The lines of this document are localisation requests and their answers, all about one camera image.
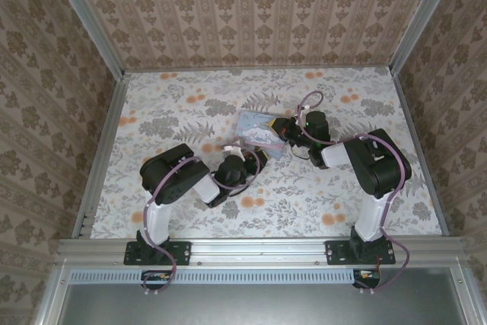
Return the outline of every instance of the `wallpaper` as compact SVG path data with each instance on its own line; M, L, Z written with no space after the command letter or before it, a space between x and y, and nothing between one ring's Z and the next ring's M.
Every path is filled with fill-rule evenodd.
M186 143L217 170L224 158L220 146L235 141L242 111L290 116L312 90L324 94L319 109L334 141L384 128L409 160L412 177L393 201L388 232L441 234L393 80L383 66L130 75L91 237L135 237L146 201L139 174L144 161ZM277 139L256 130L249 132L261 141ZM364 199L352 168L320 170L295 155L307 156L307 149L287 146L282 158L269 159L245 193L217 208L188 192L171 206L170 236L350 235Z
M0 0L0 323L29 323L70 237L114 80L68 0Z
M487 0L441 0L400 78L449 229L464 237L487 300Z
M386 65L420 0L87 0L126 69Z

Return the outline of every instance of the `table surface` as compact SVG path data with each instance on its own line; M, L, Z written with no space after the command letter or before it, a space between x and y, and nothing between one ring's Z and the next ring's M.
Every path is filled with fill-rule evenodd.
M384 128L412 165L412 178L386 221L391 234L441 234L411 135L387 68L268 69L138 73L116 132L92 238L134 237L141 226L144 161L185 142L211 170L235 140L242 110L291 115L304 95L319 106L333 140ZM306 151L294 149L296 154ZM208 209L194 192L173 204L170 236L320 237L349 235L364 192L350 167L319 170L291 154L269 160L241 195Z

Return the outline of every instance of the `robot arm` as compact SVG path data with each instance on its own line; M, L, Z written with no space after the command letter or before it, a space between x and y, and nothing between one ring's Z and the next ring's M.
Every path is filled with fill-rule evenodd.
M405 181L408 180L412 174L411 165L389 135L383 129L376 129L368 135L378 137L396 151L406 172ZM324 148L321 158L326 167L345 164L353 167L361 188L368 194L355 224L356 234L363 242L381 238L380 221L387 199L399 186L401 178L397 159L387 148L367 138L355 138Z
M259 159L260 170L262 170L266 166L267 156L260 150L255 153ZM154 195L159 183L174 167L193 156L193 150L188 145L181 144L146 161L141 167L140 174L147 201ZM148 209L147 227L151 239L157 245L168 240L171 203L176 202L189 190L193 189L209 208L214 208L229 197L232 189L228 188L245 184L249 176L257 173L254 155L243 154L239 148L230 150L230 154L215 172L214 178L211 176L210 169L202 161L188 162L167 180L155 197L155 204ZM143 230L138 237L142 238L145 243L149 242Z

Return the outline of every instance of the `blue package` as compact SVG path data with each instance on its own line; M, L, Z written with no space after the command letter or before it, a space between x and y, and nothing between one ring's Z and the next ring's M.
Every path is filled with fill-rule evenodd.
M244 111L237 123L237 136L248 145L261 147L270 158L279 159L284 154L285 142L269 127L269 122L276 116Z

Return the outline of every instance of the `aluminum frame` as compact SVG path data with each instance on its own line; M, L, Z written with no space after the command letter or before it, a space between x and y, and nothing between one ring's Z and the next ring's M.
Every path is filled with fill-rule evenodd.
M90 35L90 38L93 40L115 80L117 82L121 81L123 78L123 62L113 48L109 38L110 35L107 34L100 25L97 16L86 0L69 0L69 3L76 11L76 14Z
M189 268L198 269L360 269L371 266L328 266L325 241L343 237L276 238L276 239L188 239L192 242ZM402 236L396 239L411 253L409 268L449 268L468 324L485 324L485 309L476 301L473 277L464 269L467 261L461 238L440 236ZM129 239L62 240L54 262L36 325L53 325L59 321L74 269L169 269L169 266L124 266L123 256ZM399 268L404 252L394 245Z
M396 52L390 60L393 73L399 73L403 68L439 2L440 0L421 0L419 3L418 9L416 9L403 38L396 48Z
M110 269L123 270L123 255L126 243L124 239L74 239L89 237L94 223L97 202L103 187L103 176L106 173L110 152L116 134L116 121L122 112L126 99L126 89L130 74L116 86L110 105L107 121L103 128L102 139L97 156L90 173L87 189L78 214L73 239L62 240L54 262L54 270L49 279L46 293L38 313L36 325L51 325L59 322L59 316L68 290L68 280L74 269ZM438 221L443 235L448 235L446 224L440 210L438 198L431 188L432 182L422 155L421 146L402 93L399 79L394 75L393 82L405 113L406 122L418 152L420 164L425 174L426 183L433 199ZM282 269L361 269L371 266L327 266L324 241L343 240L344 237L303 237L275 239L185 239L193 244L190 268L198 269L264 269L277 271ZM457 295L468 324L487 324L485 308L476 287L473 275L468 269L466 254L463 252L459 237L441 236L402 236L396 237L411 252L409 268L449 268L456 283ZM399 268L404 262L405 254L394 245ZM147 266L143 269L169 269L168 266Z
M91 165L90 175L88 176L78 216L76 218L75 226L73 227L72 238L77 238L86 234L86 231L81 231L84 220L87 217L92 217L94 220L128 86L129 81L125 77L115 85L107 118L103 125L100 141L98 142L97 152L94 156L93 164Z

